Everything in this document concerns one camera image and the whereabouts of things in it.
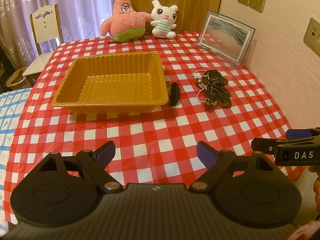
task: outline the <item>floral curtain pattern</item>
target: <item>floral curtain pattern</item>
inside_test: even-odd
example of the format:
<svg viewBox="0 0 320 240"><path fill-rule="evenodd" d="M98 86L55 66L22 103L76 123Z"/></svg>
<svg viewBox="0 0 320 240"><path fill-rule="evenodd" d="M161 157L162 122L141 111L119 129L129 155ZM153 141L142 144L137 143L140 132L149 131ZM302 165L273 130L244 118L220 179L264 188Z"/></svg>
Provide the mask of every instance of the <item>floral curtain pattern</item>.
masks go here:
<svg viewBox="0 0 320 240"><path fill-rule="evenodd" d="M16 69L38 56L30 14L44 5L59 5L64 41L100 36L102 22L112 14L114 0L0 0L0 45ZM40 44L42 53L57 47L55 40Z"/></svg>

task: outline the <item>yellow plastic tray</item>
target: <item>yellow plastic tray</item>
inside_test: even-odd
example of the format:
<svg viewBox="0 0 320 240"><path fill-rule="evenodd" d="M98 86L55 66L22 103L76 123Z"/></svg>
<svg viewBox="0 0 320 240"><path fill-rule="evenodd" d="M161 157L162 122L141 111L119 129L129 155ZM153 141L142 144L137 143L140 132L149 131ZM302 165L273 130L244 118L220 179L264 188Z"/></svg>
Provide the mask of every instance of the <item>yellow plastic tray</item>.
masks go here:
<svg viewBox="0 0 320 240"><path fill-rule="evenodd" d="M77 58L52 105L74 114L139 113L168 100L158 53L116 53Z"/></svg>

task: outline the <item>chair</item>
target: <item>chair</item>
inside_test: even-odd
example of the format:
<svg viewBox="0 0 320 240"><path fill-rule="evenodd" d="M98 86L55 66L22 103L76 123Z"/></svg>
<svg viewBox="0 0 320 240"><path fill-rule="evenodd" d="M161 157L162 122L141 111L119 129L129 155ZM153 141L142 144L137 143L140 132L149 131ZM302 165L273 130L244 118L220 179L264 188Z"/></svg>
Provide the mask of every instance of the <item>chair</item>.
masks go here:
<svg viewBox="0 0 320 240"><path fill-rule="evenodd" d="M37 79L47 64L53 52L41 53L40 42L59 38L60 44L64 43L58 4L40 7L36 12L30 14L33 37L39 56L31 63L23 73L31 87L35 85L33 79Z"/></svg>

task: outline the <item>beige wallpaper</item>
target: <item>beige wallpaper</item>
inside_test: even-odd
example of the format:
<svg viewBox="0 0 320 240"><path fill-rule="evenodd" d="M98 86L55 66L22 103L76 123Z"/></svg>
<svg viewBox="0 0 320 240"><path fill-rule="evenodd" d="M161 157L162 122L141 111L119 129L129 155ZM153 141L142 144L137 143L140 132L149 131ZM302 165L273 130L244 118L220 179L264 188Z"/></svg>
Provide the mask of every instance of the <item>beige wallpaper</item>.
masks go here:
<svg viewBox="0 0 320 240"><path fill-rule="evenodd" d="M220 13L256 29L245 63L294 128L320 126L320 57L303 42L320 0L266 0L262 13L221 0Z"/></svg>

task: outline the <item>blue and white plaid cloth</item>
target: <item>blue and white plaid cloth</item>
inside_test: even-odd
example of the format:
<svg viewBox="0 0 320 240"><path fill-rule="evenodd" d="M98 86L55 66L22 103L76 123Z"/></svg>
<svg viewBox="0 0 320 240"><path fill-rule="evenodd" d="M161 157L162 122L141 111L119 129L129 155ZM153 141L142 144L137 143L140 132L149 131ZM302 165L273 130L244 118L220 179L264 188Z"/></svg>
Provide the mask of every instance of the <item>blue and white plaid cloth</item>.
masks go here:
<svg viewBox="0 0 320 240"><path fill-rule="evenodd" d="M30 92L31 88L26 88L0 95L0 236L8 232L8 222L4 219L3 211L5 169L14 131Z"/></svg>

